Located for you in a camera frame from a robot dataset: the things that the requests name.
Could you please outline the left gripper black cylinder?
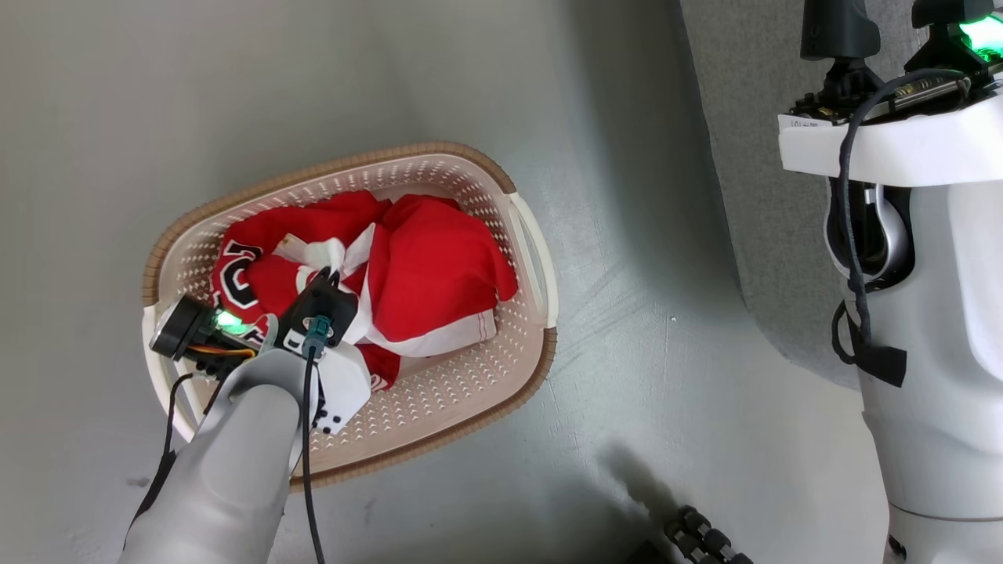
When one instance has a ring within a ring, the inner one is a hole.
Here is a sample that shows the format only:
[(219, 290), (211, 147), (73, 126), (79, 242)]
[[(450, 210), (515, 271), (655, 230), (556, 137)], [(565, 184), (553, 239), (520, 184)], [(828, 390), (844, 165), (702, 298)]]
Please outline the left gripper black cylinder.
[[(346, 293), (338, 270), (325, 267), (313, 278), (316, 286)], [(208, 378), (228, 378), (242, 363), (260, 353), (264, 337), (257, 327), (236, 315), (211, 307), (190, 295), (180, 295), (154, 325), (148, 346), (159, 356), (193, 364), (193, 372)]]

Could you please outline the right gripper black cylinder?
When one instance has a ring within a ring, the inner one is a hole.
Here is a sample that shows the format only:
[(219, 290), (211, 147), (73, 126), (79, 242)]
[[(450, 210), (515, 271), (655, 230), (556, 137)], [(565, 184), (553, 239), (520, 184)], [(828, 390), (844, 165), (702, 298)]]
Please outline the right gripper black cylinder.
[(994, 0), (913, 0), (910, 18), (925, 43), (902, 76), (882, 80), (866, 64), (881, 49), (866, 0), (803, 0), (800, 57), (832, 65), (820, 92), (796, 100), (789, 114), (844, 125), (861, 107), (866, 121), (944, 108), (949, 99), (963, 107), (1003, 71), (1003, 12)]

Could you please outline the red jersey with black letters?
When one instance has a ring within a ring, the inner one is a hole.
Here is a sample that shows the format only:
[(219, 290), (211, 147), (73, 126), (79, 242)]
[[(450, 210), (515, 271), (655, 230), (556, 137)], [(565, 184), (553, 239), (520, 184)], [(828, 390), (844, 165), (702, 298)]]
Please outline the red jersey with black letters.
[(266, 315), (293, 305), (319, 272), (338, 273), (341, 287), (360, 300), (349, 339), (365, 359), (371, 388), (390, 389), (400, 357), (384, 346), (374, 316), (389, 272), (389, 233), (418, 202), (413, 195), (379, 200), (358, 190), (236, 222), (219, 247), (212, 298), (243, 324), (261, 326)]

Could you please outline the red shorts with white band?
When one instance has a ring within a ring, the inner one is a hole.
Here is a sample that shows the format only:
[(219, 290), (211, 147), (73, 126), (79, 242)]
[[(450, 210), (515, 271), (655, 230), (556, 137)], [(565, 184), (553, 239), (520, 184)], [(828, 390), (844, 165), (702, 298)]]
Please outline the red shorts with white band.
[(519, 289), (487, 225), (440, 197), (391, 204), (346, 249), (342, 268), (359, 297), (345, 340), (402, 357), (491, 340), (498, 304)]

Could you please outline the cream perforated plastic laundry basket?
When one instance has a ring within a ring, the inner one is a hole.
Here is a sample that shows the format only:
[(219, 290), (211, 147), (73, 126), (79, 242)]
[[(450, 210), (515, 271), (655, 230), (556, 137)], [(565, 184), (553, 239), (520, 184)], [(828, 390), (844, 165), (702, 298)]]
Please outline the cream perforated plastic laundry basket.
[(470, 146), (444, 140), (338, 158), (182, 215), (147, 258), (141, 284), (143, 338), (153, 336), (155, 321), (179, 294), (210, 299), (212, 265), (233, 222), (347, 190), (392, 199), (408, 193), (451, 197), (491, 230), (516, 269), (519, 290), (495, 310), (494, 338), (404, 362), (394, 385), (377, 392), (341, 431), (315, 432), (310, 460), (317, 488), (402, 463), (499, 420), (537, 392), (556, 353), (556, 269), (540, 224), (497, 163)]

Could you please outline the grey fabric sofa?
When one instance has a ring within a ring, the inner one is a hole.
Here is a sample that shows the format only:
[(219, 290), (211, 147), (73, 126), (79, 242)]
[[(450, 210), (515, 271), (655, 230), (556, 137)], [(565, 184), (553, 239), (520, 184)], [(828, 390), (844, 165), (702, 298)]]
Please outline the grey fabric sofa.
[(827, 186), (785, 171), (778, 144), (778, 115), (831, 67), (800, 57), (803, 2), (680, 0), (743, 303), (784, 358), (857, 390), (831, 348), (845, 279), (824, 243)]

